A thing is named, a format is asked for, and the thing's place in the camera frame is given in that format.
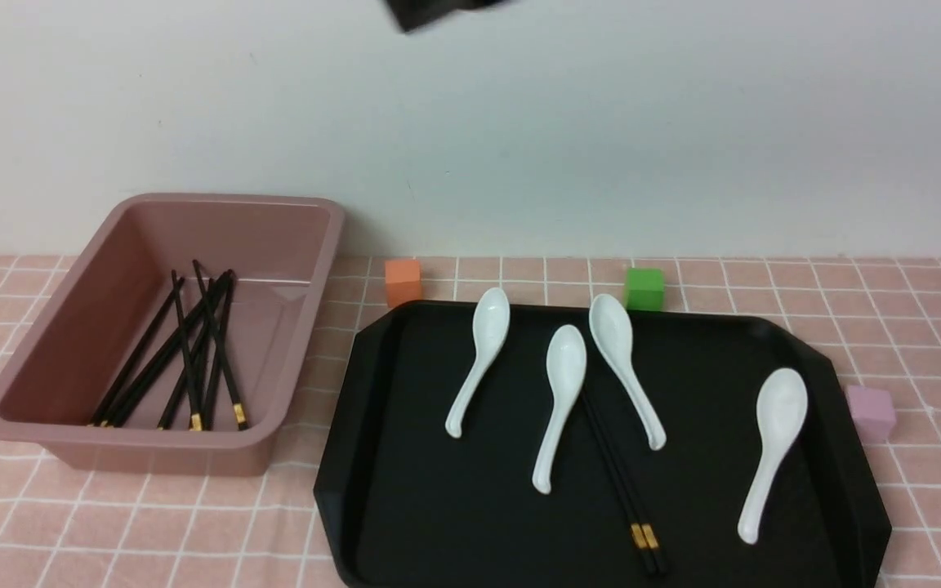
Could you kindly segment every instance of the spoon handle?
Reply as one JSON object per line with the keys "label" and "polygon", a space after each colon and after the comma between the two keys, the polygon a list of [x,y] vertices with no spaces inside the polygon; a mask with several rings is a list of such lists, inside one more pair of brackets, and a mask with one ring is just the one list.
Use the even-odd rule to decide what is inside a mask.
{"label": "spoon handle", "polygon": [[765,512],[765,503],[769,501],[769,492],[772,491],[772,482],[776,479],[779,462],[780,460],[773,459],[769,452],[761,451],[761,462],[757,465],[750,492],[747,492],[747,501],[743,502],[743,512],[739,515],[739,538],[750,545],[757,543],[761,515]]}
{"label": "spoon handle", "polygon": [[488,366],[478,357],[474,365],[470,366],[470,372],[467,373],[466,380],[463,381],[463,387],[460,387],[459,394],[453,401],[452,408],[448,410],[448,418],[445,418],[445,430],[453,439],[459,439],[463,436],[463,413],[467,410],[467,405],[471,404],[471,398],[474,397],[478,384],[481,383],[482,376],[485,376],[485,369]]}
{"label": "spoon handle", "polygon": [[666,444],[666,431],[663,423],[660,422],[660,416],[656,414],[653,403],[645,395],[644,388],[634,372],[619,372],[620,380],[623,380],[623,387],[627,388],[627,395],[630,395],[631,402],[634,403],[634,409],[638,411],[638,417],[641,418],[641,424],[645,427],[645,433],[649,435],[649,447],[653,451],[663,449]]}
{"label": "spoon handle", "polygon": [[570,408],[554,404],[550,412],[550,421],[546,423],[546,433],[539,444],[537,464],[533,468],[533,485],[541,494],[550,494],[550,470],[557,453],[557,442],[561,440],[561,430],[569,418]]}

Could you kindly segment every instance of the orange cube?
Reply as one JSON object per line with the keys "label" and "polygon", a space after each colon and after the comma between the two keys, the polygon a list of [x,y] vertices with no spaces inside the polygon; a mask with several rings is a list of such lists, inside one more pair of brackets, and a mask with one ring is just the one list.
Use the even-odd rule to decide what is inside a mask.
{"label": "orange cube", "polygon": [[384,284],[387,287],[387,305],[392,309],[408,301],[421,301],[423,282],[419,260],[385,261]]}

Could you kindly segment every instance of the black plastic tray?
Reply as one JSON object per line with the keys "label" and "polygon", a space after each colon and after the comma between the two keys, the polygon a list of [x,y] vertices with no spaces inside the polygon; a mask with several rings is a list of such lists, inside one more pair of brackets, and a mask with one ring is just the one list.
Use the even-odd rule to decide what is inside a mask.
{"label": "black plastic tray", "polygon": [[[474,361],[464,302],[411,302],[355,338],[314,497],[347,584],[388,588],[872,588],[891,535],[832,364],[759,318],[631,313],[635,369],[669,440],[649,450],[585,309],[515,305],[511,330],[467,410],[444,421]],[[586,382],[671,565],[644,576],[627,522],[576,406],[550,496],[531,472],[552,397],[546,346],[571,323]],[[760,540],[736,523],[760,457],[755,402],[775,369],[808,386],[804,430],[774,481]]]}

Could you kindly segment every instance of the grid pattern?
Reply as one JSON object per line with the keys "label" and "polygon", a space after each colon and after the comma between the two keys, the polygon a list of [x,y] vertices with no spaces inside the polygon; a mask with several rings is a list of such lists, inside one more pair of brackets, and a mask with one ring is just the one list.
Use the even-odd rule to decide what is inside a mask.
{"label": "grid pattern", "polygon": [[[71,264],[0,256],[0,369]],[[387,311],[382,258],[340,258],[272,465],[259,478],[78,472],[0,442],[0,587],[342,586],[311,485],[355,332]],[[941,260],[423,257],[425,297],[587,306],[658,267],[667,309],[744,313],[825,353],[841,383],[893,395],[867,454],[894,531],[879,586],[941,587]]]}

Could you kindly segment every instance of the pink rectangular bin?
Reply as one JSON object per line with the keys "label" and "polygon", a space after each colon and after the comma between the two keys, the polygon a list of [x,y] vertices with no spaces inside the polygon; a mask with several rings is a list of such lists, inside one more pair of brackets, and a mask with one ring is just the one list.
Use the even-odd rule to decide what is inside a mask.
{"label": "pink rectangular bin", "polygon": [[[38,443],[79,469],[256,475],[292,401],[344,212],[321,198],[143,194],[119,204],[0,375],[0,439]],[[126,427],[86,423],[162,304],[169,270],[191,260],[239,276],[228,357],[250,428],[238,431],[221,382],[214,431],[156,430],[182,368],[173,360]],[[176,327],[169,315],[145,355]],[[186,401],[176,423],[187,420]]]}

